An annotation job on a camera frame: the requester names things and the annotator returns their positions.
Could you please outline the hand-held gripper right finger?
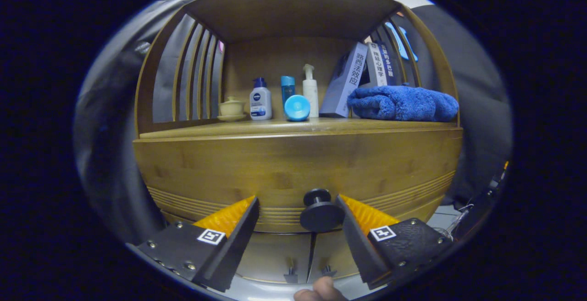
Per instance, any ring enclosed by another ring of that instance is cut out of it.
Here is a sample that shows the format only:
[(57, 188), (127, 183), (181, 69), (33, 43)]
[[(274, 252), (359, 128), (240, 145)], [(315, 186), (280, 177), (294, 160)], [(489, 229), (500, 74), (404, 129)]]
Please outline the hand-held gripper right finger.
[(362, 282), (369, 289), (398, 287), (438, 264), (453, 240), (418, 218), (399, 221), (344, 195), (343, 232)]

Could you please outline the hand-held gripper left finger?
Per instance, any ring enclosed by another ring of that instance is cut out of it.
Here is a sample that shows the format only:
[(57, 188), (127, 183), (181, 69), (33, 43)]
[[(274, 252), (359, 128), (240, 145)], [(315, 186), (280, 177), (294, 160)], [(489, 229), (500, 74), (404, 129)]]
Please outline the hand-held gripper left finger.
[(178, 220), (137, 247), (137, 255), (181, 282), (226, 292), (260, 215), (256, 196), (195, 223)]

